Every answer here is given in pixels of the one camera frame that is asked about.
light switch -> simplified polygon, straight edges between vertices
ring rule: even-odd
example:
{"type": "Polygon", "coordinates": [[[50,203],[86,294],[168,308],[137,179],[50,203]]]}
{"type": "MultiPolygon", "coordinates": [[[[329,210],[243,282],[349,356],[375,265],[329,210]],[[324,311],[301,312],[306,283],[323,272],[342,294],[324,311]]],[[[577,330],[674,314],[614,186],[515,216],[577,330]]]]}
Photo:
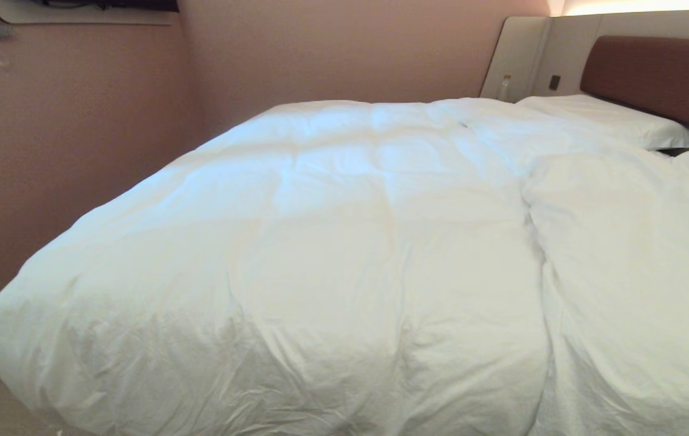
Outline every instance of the light switch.
{"type": "Polygon", "coordinates": [[[551,82],[549,82],[549,89],[552,91],[557,91],[557,88],[560,87],[560,79],[560,76],[552,76],[551,82]]]}

wall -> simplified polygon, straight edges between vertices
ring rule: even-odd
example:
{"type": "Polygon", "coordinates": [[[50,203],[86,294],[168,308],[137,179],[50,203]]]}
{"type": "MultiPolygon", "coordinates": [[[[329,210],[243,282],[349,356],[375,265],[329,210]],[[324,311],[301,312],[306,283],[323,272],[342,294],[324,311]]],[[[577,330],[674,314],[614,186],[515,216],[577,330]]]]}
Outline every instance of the wall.
{"type": "Polygon", "coordinates": [[[565,8],[565,0],[547,0],[551,16],[561,16],[563,8],[565,8]]]}
{"type": "Polygon", "coordinates": [[[565,0],[566,16],[689,10],[689,0],[565,0]]]}
{"type": "Polygon", "coordinates": [[[16,30],[0,69],[0,290],[78,216],[203,140],[177,20],[16,30]]]}
{"type": "Polygon", "coordinates": [[[211,136],[274,105],[478,96],[507,16],[547,0],[181,0],[211,136]]]}

upholstered headboard panel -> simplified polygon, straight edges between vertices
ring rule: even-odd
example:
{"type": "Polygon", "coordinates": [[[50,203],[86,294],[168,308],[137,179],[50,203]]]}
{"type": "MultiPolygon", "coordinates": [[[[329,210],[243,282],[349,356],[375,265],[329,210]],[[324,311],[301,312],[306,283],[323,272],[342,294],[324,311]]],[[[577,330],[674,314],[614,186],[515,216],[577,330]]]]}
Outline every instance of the upholstered headboard panel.
{"type": "Polygon", "coordinates": [[[689,39],[601,36],[581,89],[689,125],[689,39]]]}

water bottle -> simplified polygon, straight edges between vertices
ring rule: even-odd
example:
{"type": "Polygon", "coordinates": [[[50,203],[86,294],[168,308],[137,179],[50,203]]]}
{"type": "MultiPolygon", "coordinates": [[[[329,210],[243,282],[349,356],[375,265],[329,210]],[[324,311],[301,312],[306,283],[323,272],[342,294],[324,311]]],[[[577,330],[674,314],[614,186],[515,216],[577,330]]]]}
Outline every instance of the water bottle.
{"type": "Polygon", "coordinates": [[[511,75],[506,74],[503,76],[503,82],[500,84],[500,89],[498,90],[498,100],[501,102],[508,102],[508,83],[511,82],[511,75]]]}

